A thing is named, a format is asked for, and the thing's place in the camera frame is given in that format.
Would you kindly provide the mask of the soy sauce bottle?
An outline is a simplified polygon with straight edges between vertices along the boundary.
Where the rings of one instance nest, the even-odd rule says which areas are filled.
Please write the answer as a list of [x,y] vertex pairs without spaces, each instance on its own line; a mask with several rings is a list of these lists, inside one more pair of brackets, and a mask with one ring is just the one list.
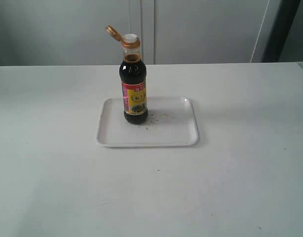
[[130,124],[142,124],[148,117],[147,68],[140,54],[140,39],[136,34],[121,35],[115,28],[105,27],[108,34],[121,43],[123,61],[119,67],[124,105],[124,117]]

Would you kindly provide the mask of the white plastic tray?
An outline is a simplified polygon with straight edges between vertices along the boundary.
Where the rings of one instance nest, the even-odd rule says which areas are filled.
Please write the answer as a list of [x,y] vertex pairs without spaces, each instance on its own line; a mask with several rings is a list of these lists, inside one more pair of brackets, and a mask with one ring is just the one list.
[[102,106],[97,143],[109,148],[182,147],[198,142],[199,131],[190,99],[149,97],[148,118],[139,125],[124,118],[123,100],[107,99]]

